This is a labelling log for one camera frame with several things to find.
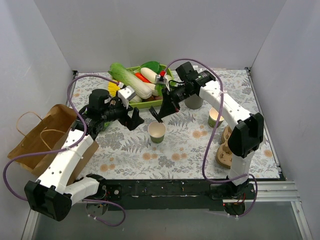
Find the green paper coffee cup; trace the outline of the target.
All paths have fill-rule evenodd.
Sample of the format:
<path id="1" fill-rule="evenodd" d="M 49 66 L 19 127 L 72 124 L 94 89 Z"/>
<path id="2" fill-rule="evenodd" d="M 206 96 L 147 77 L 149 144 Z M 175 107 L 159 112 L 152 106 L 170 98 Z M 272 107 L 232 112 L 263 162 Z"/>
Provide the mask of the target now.
<path id="1" fill-rule="evenodd" d="M 147 132 L 149 133 L 151 141 L 155 144 L 159 144 L 164 140 L 166 126 L 164 123 L 154 121 L 149 124 Z"/>

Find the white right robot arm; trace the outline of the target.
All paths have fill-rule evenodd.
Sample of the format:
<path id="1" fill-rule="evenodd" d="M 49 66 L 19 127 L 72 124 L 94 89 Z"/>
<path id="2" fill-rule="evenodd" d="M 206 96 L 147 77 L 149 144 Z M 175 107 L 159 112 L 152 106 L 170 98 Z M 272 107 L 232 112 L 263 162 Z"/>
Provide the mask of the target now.
<path id="1" fill-rule="evenodd" d="M 164 86 L 161 90 L 163 99 L 159 112 L 153 107 L 149 112 L 162 122 L 164 117 L 180 110 L 180 102 L 193 95 L 214 107 L 218 117 L 223 117 L 232 130 L 227 140 L 232 162 L 225 180 L 209 182 L 219 190 L 225 188 L 230 198 L 237 199 L 245 192 L 253 155 L 264 138 L 264 117 L 259 112 L 251 113 L 229 96 L 224 91 L 222 80 L 212 69 L 197 72 L 187 61 L 176 69 L 176 73 L 181 80 L 177 86 L 170 85 L 165 70 L 155 77 L 155 82 Z"/>

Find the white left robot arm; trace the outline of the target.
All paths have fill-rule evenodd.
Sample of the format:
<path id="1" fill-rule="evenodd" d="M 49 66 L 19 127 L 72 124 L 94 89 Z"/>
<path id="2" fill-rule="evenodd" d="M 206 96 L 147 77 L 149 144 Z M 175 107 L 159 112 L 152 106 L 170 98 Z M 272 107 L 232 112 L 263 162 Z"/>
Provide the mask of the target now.
<path id="1" fill-rule="evenodd" d="M 114 97 L 105 89 L 91 92 L 88 104 L 79 111 L 61 152 L 36 182 L 29 181 L 25 185 L 24 192 L 32 210 L 60 222 L 75 203 L 85 198 L 106 199 L 109 192 L 102 176 L 88 174 L 75 183 L 68 182 L 85 152 L 105 128 L 105 123 L 119 121 L 130 131 L 144 123 L 139 109 L 129 105 L 135 96 L 130 86 L 118 90 Z"/>

